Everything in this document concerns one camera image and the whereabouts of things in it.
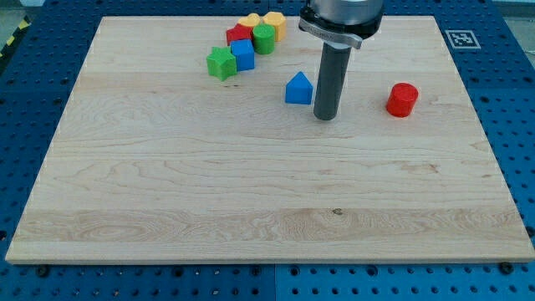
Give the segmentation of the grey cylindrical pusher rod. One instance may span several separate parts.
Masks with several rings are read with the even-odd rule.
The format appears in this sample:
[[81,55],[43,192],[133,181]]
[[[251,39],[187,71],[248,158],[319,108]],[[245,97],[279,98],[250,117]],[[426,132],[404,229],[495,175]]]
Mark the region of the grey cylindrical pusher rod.
[[313,113],[319,120],[332,120],[338,113],[351,48],[324,43]]

